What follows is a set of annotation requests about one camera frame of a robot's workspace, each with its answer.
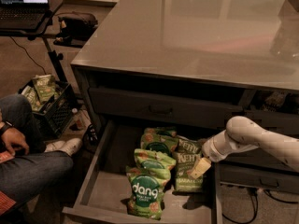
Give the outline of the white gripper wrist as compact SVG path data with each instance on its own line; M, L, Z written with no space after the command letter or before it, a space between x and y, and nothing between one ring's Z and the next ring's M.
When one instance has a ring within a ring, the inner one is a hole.
M188 177L197 179L210 167L211 162L224 160L231 151L229 137L226 133L218 133L205 141L202 152L205 157L197 158L191 170L187 172Z

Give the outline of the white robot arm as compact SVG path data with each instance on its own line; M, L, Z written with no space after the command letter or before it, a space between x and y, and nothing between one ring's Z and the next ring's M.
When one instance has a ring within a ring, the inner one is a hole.
M233 153L261 148L282 161L294 171L299 171L299 140L284 134L267 131L253 120L235 116L226 123L224 131L208 138L202 145L202 158L197 158L188 177L197 179L212 162L223 161Z

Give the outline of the seated person's hand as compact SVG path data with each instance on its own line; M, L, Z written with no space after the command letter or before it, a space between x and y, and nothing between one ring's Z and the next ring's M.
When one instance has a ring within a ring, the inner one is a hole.
M1 139L5 144L6 150L14 156L17 151L22 150L25 155L29 153L29 146L23 133L16 128L8 128L1 135Z

